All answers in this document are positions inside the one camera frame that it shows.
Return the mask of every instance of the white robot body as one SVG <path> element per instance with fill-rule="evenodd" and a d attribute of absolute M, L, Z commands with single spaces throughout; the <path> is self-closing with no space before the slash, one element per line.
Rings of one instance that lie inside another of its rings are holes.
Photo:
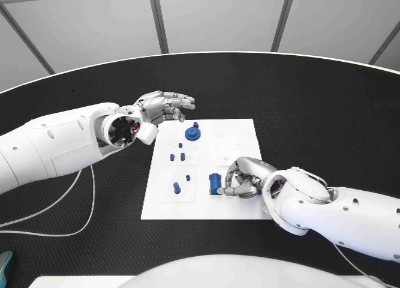
<path fill-rule="evenodd" d="M 0 194 L 26 183 L 68 175 L 118 152 L 110 124 L 121 117 L 140 124 L 133 140 L 151 144 L 159 129 L 134 106 L 101 103 L 36 118 L 0 136 Z M 107 145 L 99 147 L 98 139 Z"/>
<path fill-rule="evenodd" d="M 337 245 L 400 263 L 400 199 L 344 187 L 327 190 L 303 172 L 281 170 L 265 183 L 274 221 L 295 235 L 313 229 Z M 285 184 L 274 196 L 278 180 Z"/>

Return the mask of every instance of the white board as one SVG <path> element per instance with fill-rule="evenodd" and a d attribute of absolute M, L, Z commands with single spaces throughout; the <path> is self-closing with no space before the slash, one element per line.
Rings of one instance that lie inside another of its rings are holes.
<path fill-rule="evenodd" d="M 195 122 L 202 136 L 189 141 L 184 131 Z M 262 196 L 241 199 L 209 194 L 209 175 L 219 173 L 225 185 L 229 165 L 241 156 L 261 159 L 252 119 L 166 121 L 160 124 L 141 219 L 269 219 Z M 176 182 L 179 194 L 174 193 Z"/>

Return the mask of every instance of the robotic hand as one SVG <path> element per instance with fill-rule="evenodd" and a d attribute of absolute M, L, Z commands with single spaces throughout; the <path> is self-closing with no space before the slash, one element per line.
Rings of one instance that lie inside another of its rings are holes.
<path fill-rule="evenodd" d="M 156 125 L 184 121 L 195 99 L 154 91 L 134 105 L 101 103 L 30 120 L 0 136 L 0 194 L 38 180 L 79 171 L 121 151 L 135 138 L 150 145 Z"/>
<path fill-rule="evenodd" d="M 233 174 L 239 186 L 231 187 Z M 303 236 L 317 231 L 334 244 L 400 263 L 400 199 L 327 182 L 298 167 L 277 170 L 238 158 L 219 194 L 251 198 L 262 188 L 265 208 L 277 225 Z"/>

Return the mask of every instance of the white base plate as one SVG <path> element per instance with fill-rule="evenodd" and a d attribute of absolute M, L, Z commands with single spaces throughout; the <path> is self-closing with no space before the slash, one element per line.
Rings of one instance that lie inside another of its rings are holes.
<path fill-rule="evenodd" d="M 184 138 L 184 131 L 197 122 L 202 136 Z M 209 194 L 209 175 L 222 175 L 241 156 L 261 159 L 261 149 L 252 119 L 166 121 L 159 126 L 146 189 L 143 220 L 171 219 L 271 219 L 264 213 L 264 197 L 251 199 Z M 180 185 L 174 193 L 173 183 Z"/>

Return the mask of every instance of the black table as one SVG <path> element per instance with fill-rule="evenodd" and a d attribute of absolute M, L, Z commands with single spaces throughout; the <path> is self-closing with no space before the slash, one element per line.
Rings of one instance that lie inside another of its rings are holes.
<path fill-rule="evenodd" d="M 400 198 L 400 75 L 341 61 L 193 53 L 98 65 L 0 94 L 0 135 L 42 115 L 102 102 L 133 104 L 156 90 L 196 97 L 187 119 L 254 118 L 262 157 L 278 169 L 298 166 L 330 186 Z M 16 254 L 10 287 L 27 287 L 40 275 L 137 275 L 205 254 L 271 257 L 359 274 L 314 231 L 300 237 L 264 220 L 141 221 L 151 156 L 153 146 L 137 142 L 94 165 L 94 218 L 78 235 L 0 234 L 0 253 Z M 39 181 L 0 195 L 0 223 L 48 207 L 74 179 Z M 87 168 L 55 208 L 7 229 L 71 233 L 91 203 Z M 400 264 L 344 250 L 366 273 L 400 287 Z"/>

